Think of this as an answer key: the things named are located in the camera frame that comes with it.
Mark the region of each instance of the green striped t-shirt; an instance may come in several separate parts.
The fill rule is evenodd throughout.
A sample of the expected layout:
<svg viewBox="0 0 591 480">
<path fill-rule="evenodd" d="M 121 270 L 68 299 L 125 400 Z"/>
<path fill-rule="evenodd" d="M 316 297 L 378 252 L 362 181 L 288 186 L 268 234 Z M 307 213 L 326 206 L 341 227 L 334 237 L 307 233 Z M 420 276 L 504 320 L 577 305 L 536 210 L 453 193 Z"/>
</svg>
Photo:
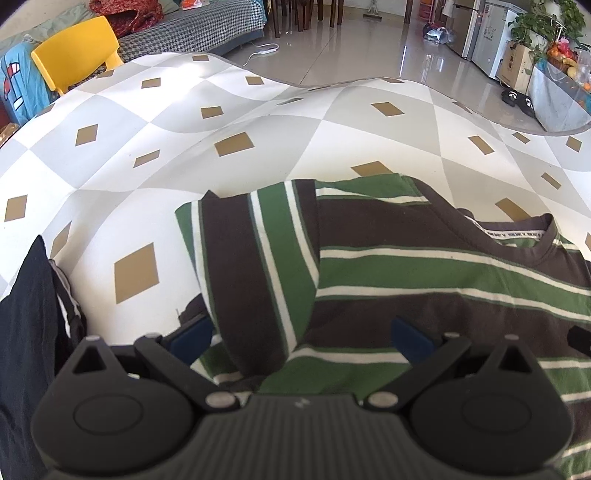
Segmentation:
<svg viewBox="0 0 591 480">
<path fill-rule="evenodd" d="M 494 345 L 518 335 L 575 419 L 559 467 L 591 476 L 591 359 L 567 344 L 591 322 L 591 275 L 551 215 L 477 222 L 397 174 L 294 180 L 177 210 L 205 305 L 223 342 L 203 359 L 259 392 L 351 392 L 407 368 L 391 322 Z"/>
</svg>

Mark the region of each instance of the slipper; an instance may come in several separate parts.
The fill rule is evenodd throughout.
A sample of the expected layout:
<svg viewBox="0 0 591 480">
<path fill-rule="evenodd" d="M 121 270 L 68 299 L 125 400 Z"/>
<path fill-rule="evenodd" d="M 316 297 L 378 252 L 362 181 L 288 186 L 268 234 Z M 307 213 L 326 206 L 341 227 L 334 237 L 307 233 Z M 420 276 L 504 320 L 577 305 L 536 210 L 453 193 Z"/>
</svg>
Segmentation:
<svg viewBox="0 0 591 480">
<path fill-rule="evenodd" d="M 517 98 L 517 105 L 521 108 L 521 111 L 526 115 L 535 118 L 534 105 L 531 103 L 531 98 L 527 95 L 519 94 Z"/>
<path fill-rule="evenodd" d="M 513 89 L 506 88 L 505 90 L 503 90 L 503 93 L 501 93 L 501 99 L 507 105 L 509 105 L 509 106 L 515 106 L 515 104 L 517 103 L 517 96 L 518 95 L 519 95 L 519 93 L 517 93 Z"/>
</svg>

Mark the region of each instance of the diamond pattern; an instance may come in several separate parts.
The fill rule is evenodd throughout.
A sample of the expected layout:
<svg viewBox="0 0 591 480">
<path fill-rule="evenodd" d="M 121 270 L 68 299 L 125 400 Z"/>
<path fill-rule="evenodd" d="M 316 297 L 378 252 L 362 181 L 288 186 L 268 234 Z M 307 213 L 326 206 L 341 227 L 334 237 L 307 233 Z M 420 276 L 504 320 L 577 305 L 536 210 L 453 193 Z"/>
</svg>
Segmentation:
<svg viewBox="0 0 591 480">
<path fill-rule="evenodd" d="M 5 222 L 25 218 L 25 212 L 27 211 L 27 197 L 27 195 L 22 195 L 20 197 L 8 199 L 6 203 L 6 212 L 4 213 Z"/>
<path fill-rule="evenodd" d="M 99 125 L 80 128 L 76 134 L 76 146 L 85 145 L 96 141 L 96 135 L 99 132 Z"/>
<path fill-rule="evenodd" d="M 551 212 L 591 260 L 590 148 L 590 131 L 516 132 L 415 82 L 301 88 L 212 54 L 150 56 L 77 87 L 0 149 L 0 245 L 42 232 L 95 331 L 127 341 L 175 329 L 199 292 L 174 211 L 207 190 L 395 171 L 479 220 Z M 51 180 L 28 187 L 25 159 Z M 0 256 L 4 280 L 13 263 Z"/>
</svg>

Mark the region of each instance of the potted plant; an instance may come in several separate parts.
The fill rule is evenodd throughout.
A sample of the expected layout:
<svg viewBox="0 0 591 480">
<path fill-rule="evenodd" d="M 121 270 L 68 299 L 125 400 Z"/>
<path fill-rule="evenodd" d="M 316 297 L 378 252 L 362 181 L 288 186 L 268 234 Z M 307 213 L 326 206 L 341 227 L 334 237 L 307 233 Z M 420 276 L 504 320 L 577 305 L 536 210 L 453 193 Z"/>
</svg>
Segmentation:
<svg viewBox="0 0 591 480">
<path fill-rule="evenodd" d="M 585 20 L 574 0 L 532 0 L 531 10 L 550 17 L 554 25 L 562 27 L 558 32 L 560 37 L 574 41 L 582 50 L 589 50 L 591 47 L 579 41 L 583 36 Z"/>
<path fill-rule="evenodd" d="M 538 13 L 534 8 L 532 10 L 517 15 L 509 26 L 512 27 L 511 38 L 531 50 L 531 61 L 535 65 L 539 59 L 545 57 L 548 43 L 554 41 L 556 31 L 552 17 Z"/>
</svg>

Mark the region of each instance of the tile floor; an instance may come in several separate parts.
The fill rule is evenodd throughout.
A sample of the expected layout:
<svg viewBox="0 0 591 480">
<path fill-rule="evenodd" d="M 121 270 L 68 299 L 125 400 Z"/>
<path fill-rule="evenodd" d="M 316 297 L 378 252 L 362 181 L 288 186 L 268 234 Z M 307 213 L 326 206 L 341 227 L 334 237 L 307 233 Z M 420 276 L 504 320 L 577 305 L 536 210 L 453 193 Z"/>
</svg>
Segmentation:
<svg viewBox="0 0 591 480">
<path fill-rule="evenodd" d="M 424 22 L 404 25 L 401 17 L 385 15 L 382 22 L 363 19 L 363 10 L 346 8 L 343 24 L 330 28 L 330 7 L 324 21 L 313 12 L 311 28 L 298 32 L 290 17 L 280 17 L 281 37 L 270 29 L 257 44 L 275 42 L 277 53 L 255 56 L 248 69 L 260 75 L 303 86 L 325 85 L 366 77 L 389 76 L 415 80 L 460 101 L 486 118 L 526 131 L 543 131 L 541 125 L 518 107 L 501 100 L 502 88 L 476 65 L 445 45 L 423 40 Z M 256 51 L 239 47 L 226 58 L 240 65 Z"/>
</svg>

